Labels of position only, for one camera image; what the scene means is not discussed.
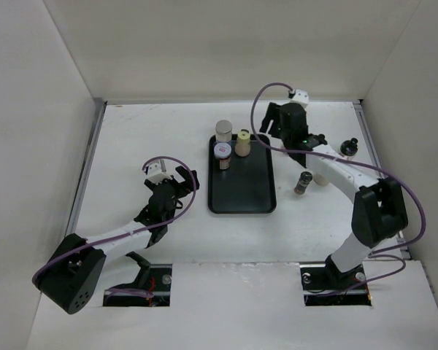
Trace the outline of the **tall jar silver lid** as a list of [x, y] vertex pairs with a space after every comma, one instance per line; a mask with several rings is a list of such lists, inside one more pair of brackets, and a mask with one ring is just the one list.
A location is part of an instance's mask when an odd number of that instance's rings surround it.
[[217, 143], [231, 143], [232, 124], [229, 120], [220, 120], [216, 123], [215, 140]]

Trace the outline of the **small dark spice bottle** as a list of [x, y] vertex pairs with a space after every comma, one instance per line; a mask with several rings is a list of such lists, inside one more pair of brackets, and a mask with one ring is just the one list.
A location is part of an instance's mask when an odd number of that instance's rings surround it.
[[302, 171], [296, 186], [294, 187], [294, 192], [297, 195], [305, 194], [308, 185], [312, 181], [312, 174], [309, 171]]

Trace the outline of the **yellow cap spice bottle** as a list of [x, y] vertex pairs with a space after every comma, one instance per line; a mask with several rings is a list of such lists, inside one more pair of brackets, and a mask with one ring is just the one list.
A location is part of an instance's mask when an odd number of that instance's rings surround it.
[[247, 157], [250, 154], [250, 132], [247, 129], [241, 129], [237, 133], [235, 144], [235, 153], [239, 157]]

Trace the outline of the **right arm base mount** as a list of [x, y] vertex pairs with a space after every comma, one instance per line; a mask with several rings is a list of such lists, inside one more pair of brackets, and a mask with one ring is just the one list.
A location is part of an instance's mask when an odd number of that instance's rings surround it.
[[368, 287], [357, 283], [365, 280], [365, 270], [359, 265], [339, 277], [330, 277], [322, 263], [300, 265], [305, 306], [371, 306]]

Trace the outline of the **dark sauce jar white lid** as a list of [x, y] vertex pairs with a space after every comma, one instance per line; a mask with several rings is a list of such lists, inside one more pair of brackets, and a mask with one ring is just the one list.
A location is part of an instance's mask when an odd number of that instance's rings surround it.
[[226, 142], [218, 142], [213, 148], [213, 154], [218, 162], [218, 168], [224, 171], [230, 167], [231, 145]]

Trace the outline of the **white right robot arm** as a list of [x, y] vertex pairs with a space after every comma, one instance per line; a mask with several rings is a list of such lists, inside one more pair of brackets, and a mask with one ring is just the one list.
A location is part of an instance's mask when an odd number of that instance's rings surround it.
[[260, 132], [280, 139], [289, 157], [322, 176], [353, 204], [351, 233], [325, 261], [324, 280], [343, 287], [373, 249], [408, 225], [402, 187], [388, 176], [374, 178], [345, 162], [323, 134], [308, 131], [307, 114], [298, 103], [269, 103]]

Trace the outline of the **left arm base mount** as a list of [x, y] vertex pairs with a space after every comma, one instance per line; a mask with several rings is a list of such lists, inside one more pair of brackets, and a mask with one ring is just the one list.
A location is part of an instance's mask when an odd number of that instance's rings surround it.
[[104, 291], [104, 307], [169, 307], [171, 301], [171, 264], [151, 264], [136, 252], [126, 256], [136, 262], [138, 274], [130, 283], [118, 284]]

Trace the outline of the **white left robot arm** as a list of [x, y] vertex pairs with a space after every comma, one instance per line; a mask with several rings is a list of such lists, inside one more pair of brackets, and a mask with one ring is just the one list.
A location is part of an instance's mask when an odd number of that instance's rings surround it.
[[32, 277], [32, 284], [67, 314], [81, 311], [92, 298], [105, 264], [122, 256], [139, 262], [124, 273], [124, 282], [132, 290], [142, 290], [149, 282], [148, 261], [135, 253], [156, 245], [168, 231], [168, 226], [180, 218], [192, 203], [182, 199], [196, 197], [200, 184], [195, 170], [180, 164], [175, 171], [183, 178], [160, 172], [151, 175], [155, 164], [145, 171], [145, 186], [152, 192], [147, 205], [123, 227], [95, 238], [83, 238], [76, 233], [66, 236], [48, 262]]

